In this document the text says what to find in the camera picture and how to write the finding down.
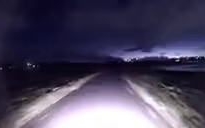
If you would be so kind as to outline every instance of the roadside snow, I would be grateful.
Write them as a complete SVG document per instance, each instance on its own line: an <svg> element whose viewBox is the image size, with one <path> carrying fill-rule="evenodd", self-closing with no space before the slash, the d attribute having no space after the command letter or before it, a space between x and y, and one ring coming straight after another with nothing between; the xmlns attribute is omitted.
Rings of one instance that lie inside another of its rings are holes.
<svg viewBox="0 0 205 128"><path fill-rule="evenodd" d="M58 89L56 88L54 92L46 93L40 96L29 104L19 108L12 114L8 115L0 123L2 128L21 128L27 122L29 122L36 115L40 114L51 105L58 102L63 97L67 96L71 92L78 90L86 82L97 76L98 74L89 75L85 78L78 80L77 82L71 83L71 86L65 86Z"/></svg>

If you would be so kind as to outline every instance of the dark sky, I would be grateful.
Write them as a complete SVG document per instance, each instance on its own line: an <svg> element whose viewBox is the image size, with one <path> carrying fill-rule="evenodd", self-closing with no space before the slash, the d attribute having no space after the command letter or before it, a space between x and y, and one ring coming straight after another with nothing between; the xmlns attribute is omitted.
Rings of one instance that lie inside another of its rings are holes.
<svg viewBox="0 0 205 128"><path fill-rule="evenodd" d="M6 60L205 55L205 0L2 0Z"/></svg>

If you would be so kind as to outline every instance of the road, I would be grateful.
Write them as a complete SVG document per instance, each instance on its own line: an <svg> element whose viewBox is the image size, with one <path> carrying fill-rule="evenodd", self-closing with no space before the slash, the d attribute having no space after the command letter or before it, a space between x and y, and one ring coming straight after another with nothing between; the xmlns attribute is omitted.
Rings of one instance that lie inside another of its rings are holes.
<svg viewBox="0 0 205 128"><path fill-rule="evenodd" d="M170 128L152 111L121 75L102 74L59 100L23 128Z"/></svg>

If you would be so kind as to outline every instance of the ground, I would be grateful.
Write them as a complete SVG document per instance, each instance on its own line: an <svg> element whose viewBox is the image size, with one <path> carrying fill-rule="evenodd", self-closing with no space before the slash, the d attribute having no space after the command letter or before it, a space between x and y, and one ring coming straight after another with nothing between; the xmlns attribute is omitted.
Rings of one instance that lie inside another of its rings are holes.
<svg viewBox="0 0 205 128"><path fill-rule="evenodd" d="M205 90L197 88L198 85L193 87L192 84L192 79L176 77L168 72L100 72L85 75L69 84L42 87L34 91L28 88L28 93L15 98L28 102L12 105L12 108L19 108L13 113L24 113L19 118L25 117L25 121L21 121L25 123L10 118L7 122L4 119L1 124L8 123L6 128L46 128L53 124L47 121L56 122L54 120L61 112L68 114L68 111L81 109L82 103L92 106L94 103L106 102L108 106L116 103L129 104L130 108L138 107L137 112L148 116L152 123L160 127L205 128ZM35 110L37 114L27 116L27 113Z"/></svg>

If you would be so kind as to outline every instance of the distant light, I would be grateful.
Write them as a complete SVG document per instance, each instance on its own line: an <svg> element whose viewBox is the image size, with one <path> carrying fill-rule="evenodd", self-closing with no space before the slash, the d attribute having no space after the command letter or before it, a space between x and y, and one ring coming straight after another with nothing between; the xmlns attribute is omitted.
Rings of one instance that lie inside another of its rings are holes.
<svg viewBox="0 0 205 128"><path fill-rule="evenodd" d="M28 67L31 66L31 63L30 63L30 62L27 62L27 66L28 66Z"/></svg>
<svg viewBox="0 0 205 128"><path fill-rule="evenodd" d="M180 62L180 59L176 59L175 62Z"/></svg>

